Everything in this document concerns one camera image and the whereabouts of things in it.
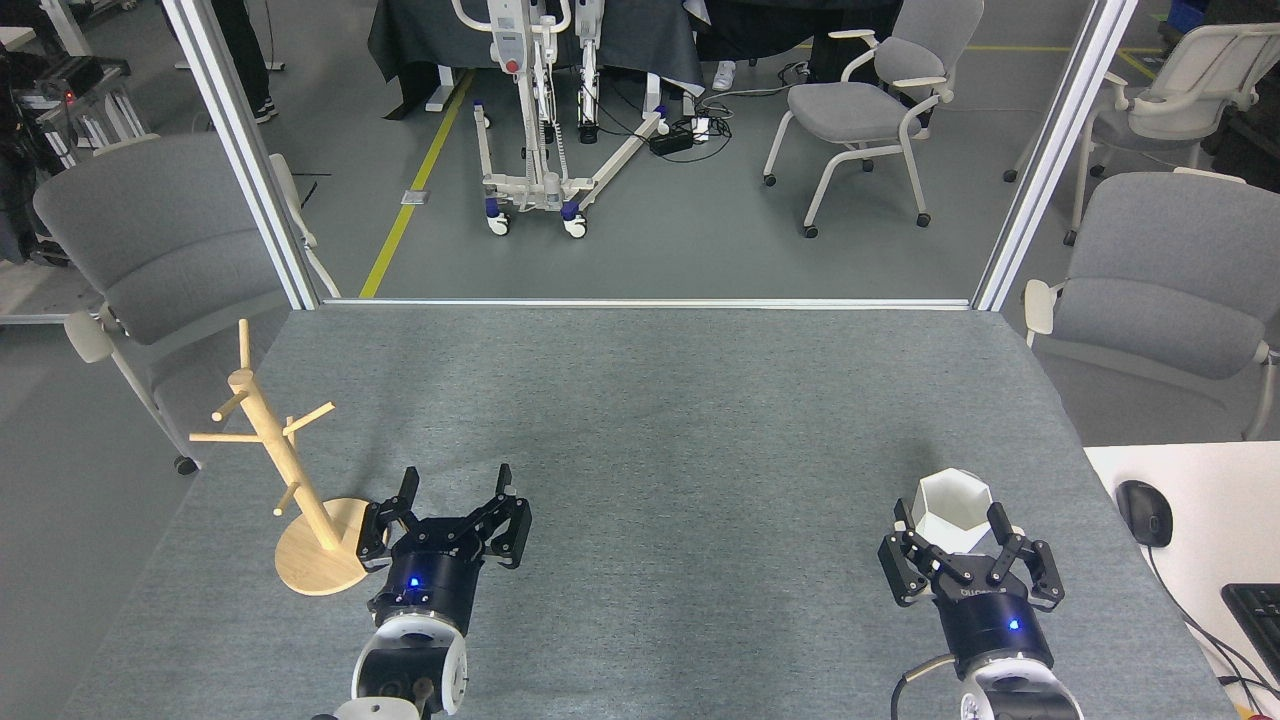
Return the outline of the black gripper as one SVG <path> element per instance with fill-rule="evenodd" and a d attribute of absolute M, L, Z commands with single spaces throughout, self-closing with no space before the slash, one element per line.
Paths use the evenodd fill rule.
<path fill-rule="evenodd" d="M 433 612 L 468 634 L 474 597 L 484 556 L 506 569 L 520 566 L 532 524 L 530 502 L 512 484 L 508 462 L 500 464 L 494 497 L 458 518 L 413 520 L 420 475 L 407 466 L 399 489 L 380 503 L 367 503 L 356 541 L 356 559 L 365 571 L 390 562 L 387 583 L 367 602 L 375 626 L 406 614 Z M 404 534 L 388 548 L 390 528 Z"/>
<path fill-rule="evenodd" d="M 957 556 L 916 533 L 902 498 L 896 501 L 893 516 L 893 532 L 881 541 L 878 560 L 897 606 L 908 607 L 940 571 L 963 585 L 975 580 L 973 571 L 959 564 Z M 1021 560 L 1030 573 L 1030 596 L 1043 600 L 1033 606 L 1041 612 L 1052 612 L 1065 598 L 1065 589 L 1050 544 L 1016 529 L 1001 502 L 992 502 L 986 516 L 1001 548 L 986 573 L 986 583 L 1004 585 L 1012 577 L 1015 561 Z M 934 606 L 948 651 L 955 657 L 957 678 L 965 679 L 977 667 L 1001 659 L 1023 657 L 1053 666 L 1053 656 L 1024 585 L 1001 591 L 963 585 L 934 587 Z"/>

